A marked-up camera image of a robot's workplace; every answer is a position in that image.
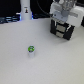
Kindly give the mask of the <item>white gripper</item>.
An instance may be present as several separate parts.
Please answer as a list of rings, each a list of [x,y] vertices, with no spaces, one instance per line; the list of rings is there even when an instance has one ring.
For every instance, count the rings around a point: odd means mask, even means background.
[[[61,5],[57,3],[52,3],[50,8],[50,14],[52,15],[52,18],[57,22],[67,23],[75,27],[79,27],[82,22],[82,9],[78,6],[75,6],[71,10],[67,11],[64,10]],[[54,20],[51,20],[50,32],[56,35],[56,26]],[[64,34],[64,39],[70,40],[74,31],[73,26],[71,26]]]

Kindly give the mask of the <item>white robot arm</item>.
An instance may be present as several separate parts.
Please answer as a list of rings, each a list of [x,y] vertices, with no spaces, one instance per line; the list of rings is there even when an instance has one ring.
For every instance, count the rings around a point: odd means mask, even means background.
[[[81,25],[84,12],[76,5],[77,0],[53,0],[50,8],[50,32],[69,40],[75,27]]]

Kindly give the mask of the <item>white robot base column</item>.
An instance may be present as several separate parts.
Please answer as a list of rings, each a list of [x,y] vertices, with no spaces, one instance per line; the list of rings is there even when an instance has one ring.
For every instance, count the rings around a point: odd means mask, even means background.
[[[31,20],[32,12],[30,8],[30,0],[20,0],[21,2],[21,19]]]

